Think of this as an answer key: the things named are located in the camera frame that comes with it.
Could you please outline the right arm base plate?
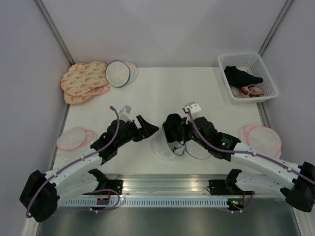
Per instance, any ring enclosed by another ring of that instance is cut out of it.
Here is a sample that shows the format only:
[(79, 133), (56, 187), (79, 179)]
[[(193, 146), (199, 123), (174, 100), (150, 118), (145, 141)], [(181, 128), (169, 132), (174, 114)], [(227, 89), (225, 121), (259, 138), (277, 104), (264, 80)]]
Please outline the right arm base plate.
[(213, 196), (250, 196), (251, 191), (241, 190), (236, 184), (225, 183), (224, 179), (209, 180), (208, 189)]

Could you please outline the aluminium rail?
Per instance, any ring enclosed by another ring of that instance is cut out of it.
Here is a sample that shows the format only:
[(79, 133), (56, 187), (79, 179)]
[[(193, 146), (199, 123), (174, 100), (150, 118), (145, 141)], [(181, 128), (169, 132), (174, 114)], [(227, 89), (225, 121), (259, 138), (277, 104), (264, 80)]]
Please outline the aluminium rail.
[[(34, 172), (25, 186), (29, 195), (39, 201), (56, 201), (62, 204), (68, 200), (77, 198), (84, 193), (96, 189), (99, 183), (106, 182), (108, 178), (98, 169), (91, 170), (79, 177), (71, 177), (65, 174), (59, 174), (57, 177)], [(197, 179), (175, 179), (175, 178), (129, 178), (121, 179), (124, 181), (122, 194), (149, 194), (149, 195), (176, 195), (210, 194), (208, 182), (201, 182)], [(249, 175), (245, 178), (249, 189), (255, 193), (267, 194), (271, 196), (281, 195), (273, 185), (274, 181), (263, 175)]]

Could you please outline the floral laundry bag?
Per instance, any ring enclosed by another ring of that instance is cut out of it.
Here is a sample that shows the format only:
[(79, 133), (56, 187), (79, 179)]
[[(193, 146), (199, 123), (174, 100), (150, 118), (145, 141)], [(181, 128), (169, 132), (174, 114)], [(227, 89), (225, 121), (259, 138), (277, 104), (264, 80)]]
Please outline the floral laundry bag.
[(62, 90), (70, 96), (81, 96), (108, 84), (105, 76), (107, 65), (100, 61), (76, 63), (61, 79)]
[(91, 96), (71, 96), (66, 92), (63, 93), (63, 98), (66, 104), (68, 105), (79, 105), (87, 102), (92, 97)]

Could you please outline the white plastic basket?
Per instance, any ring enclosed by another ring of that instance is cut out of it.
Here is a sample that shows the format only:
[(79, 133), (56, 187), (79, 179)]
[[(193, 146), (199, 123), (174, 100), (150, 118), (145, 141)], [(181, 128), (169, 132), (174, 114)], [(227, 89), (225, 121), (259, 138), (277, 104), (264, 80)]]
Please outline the white plastic basket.
[(260, 103), (278, 97), (279, 91), (258, 53), (223, 54), (218, 56), (218, 63), (232, 103)]

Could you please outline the pink-trim mesh bag right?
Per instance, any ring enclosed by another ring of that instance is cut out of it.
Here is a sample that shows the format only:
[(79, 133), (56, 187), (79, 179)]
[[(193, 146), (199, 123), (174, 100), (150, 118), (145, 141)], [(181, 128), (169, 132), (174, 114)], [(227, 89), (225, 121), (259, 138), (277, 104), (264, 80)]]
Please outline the pink-trim mesh bag right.
[(250, 147), (277, 159), (282, 153), (282, 141), (271, 128), (245, 125), (238, 129), (238, 137)]

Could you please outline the pink bra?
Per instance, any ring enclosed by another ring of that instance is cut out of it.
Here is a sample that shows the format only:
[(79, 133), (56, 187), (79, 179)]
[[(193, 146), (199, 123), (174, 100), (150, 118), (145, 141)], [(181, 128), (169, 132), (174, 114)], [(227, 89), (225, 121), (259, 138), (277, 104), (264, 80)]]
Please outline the pink bra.
[(241, 87), (239, 89), (240, 95), (242, 98), (254, 98), (254, 97), (261, 97), (264, 95), (264, 89), (251, 84), (246, 87)]

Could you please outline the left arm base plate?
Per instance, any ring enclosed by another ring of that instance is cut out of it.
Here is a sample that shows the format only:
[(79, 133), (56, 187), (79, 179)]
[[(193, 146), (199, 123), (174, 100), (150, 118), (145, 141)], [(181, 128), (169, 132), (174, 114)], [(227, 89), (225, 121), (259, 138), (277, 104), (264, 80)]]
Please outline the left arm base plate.
[(124, 181), (121, 179), (108, 179), (106, 182), (99, 183), (95, 190), (84, 193), (84, 195), (112, 195), (114, 190), (119, 195), (122, 194)]

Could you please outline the blue-zip mesh laundry bag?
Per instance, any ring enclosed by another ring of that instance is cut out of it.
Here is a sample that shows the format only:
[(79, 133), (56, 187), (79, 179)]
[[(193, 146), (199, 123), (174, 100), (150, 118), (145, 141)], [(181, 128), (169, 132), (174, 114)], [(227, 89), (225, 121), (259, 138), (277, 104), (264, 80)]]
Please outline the blue-zip mesh laundry bag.
[(197, 160), (207, 160), (213, 157), (207, 150), (194, 141), (168, 143), (165, 131), (164, 125), (162, 125), (161, 130), (152, 139), (152, 149), (159, 158), (173, 161), (185, 156), (190, 156)]

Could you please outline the floral laundry bag bottom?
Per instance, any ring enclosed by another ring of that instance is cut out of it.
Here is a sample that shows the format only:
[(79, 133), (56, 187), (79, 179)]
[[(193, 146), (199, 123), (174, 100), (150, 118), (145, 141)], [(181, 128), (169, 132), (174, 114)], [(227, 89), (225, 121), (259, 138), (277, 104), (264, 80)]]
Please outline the floral laundry bag bottom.
[(79, 105), (87, 102), (92, 97), (91, 96), (71, 96), (66, 92), (63, 93), (63, 98), (66, 104), (68, 105)]

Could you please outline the pink-trim mesh bag left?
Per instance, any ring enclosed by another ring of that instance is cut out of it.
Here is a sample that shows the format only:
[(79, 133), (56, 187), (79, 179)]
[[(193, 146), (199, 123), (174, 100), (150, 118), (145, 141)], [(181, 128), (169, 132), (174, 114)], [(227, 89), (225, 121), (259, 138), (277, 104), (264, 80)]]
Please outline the pink-trim mesh bag left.
[(97, 140), (97, 133), (83, 127), (74, 127), (61, 134), (57, 139), (57, 155), (65, 161), (72, 161), (90, 148)]

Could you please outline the white mesh bag behind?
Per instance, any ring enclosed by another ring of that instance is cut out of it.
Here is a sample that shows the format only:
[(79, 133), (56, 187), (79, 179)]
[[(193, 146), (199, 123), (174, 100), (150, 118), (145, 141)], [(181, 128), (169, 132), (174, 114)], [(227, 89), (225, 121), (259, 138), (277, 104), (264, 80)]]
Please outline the white mesh bag behind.
[(130, 84), (136, 79), (137, 74), (138, 74), (138, 70), (137, 70), (136, 66), (133, 63), (126, 62), (126, 65), (130, 69), (130, 80), (128, 82)]

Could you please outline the pink-trim mesh bag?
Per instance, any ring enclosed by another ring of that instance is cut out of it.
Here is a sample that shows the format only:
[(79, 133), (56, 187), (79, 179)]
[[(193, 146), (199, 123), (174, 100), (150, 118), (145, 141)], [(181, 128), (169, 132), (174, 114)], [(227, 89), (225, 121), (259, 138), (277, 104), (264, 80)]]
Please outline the pink-trim mesh bag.
[(83, 127), (74, 127), (61, 134), (57, 139), (57, 155), (65, 161), (72, 161), (90, 148), (97, 140), (97, 133)]
[(282, 141), (271, 128), (245, 125), (238, 129), (238, 137), (250, 147), (277, 159), (282, 153)]

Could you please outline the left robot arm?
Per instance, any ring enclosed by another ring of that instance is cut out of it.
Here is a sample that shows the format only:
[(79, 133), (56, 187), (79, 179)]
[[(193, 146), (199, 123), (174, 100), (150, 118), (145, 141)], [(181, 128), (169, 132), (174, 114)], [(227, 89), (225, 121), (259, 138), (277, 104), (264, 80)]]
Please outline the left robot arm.
[(145, 121), (141, 115), (135, 121), (117, 118), (107, 130), (76, 160), (42, 173), (34, 171), (20, 195), (26, 217), (43, 222), (64, 202), (82, 194), (107, 190), (107, 177), (98, 168), (117, 155), (118, 149), (133, 141), (140, 142), (157, 133), (159, 128)]

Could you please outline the floral laundry bag top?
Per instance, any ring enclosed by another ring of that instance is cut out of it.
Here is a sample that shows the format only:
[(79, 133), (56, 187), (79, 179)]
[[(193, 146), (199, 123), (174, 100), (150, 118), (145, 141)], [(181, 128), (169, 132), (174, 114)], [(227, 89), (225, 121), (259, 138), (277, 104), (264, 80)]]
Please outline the floral laundry bag top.
[(105, 76), (107, 65), (100, 61), (76, 63), (61, 79), (62, 90), (70, 96), (81, 96), (108, 84)]

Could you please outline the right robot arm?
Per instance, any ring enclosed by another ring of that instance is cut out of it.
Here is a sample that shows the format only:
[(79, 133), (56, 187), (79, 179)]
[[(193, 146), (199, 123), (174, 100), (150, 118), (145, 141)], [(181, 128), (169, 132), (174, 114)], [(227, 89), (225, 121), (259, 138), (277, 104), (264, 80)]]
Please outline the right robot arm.
[(304, 162), (297, 165), (281, 162), (255, 152), (238, 138), (218, 132), (204, 117), (184, 118), (187, 140), (193, 140), (220, 160), (235, 162), (270, 177), (285, 201), (303, 212), (311, 212), (315, 203), (315, 167)]

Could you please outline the black bra from bag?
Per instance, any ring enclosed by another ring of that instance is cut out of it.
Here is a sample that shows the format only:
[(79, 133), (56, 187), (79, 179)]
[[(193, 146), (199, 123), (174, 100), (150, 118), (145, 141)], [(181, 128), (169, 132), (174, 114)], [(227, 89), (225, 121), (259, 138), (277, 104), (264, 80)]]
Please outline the black bra from bag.
[(187, 118), (179, 114), (170, 114), (162, 125), (162, 130), (171, 152), (176, 156), (183, 156), (186, 151), (186, 143), (190, 141)]

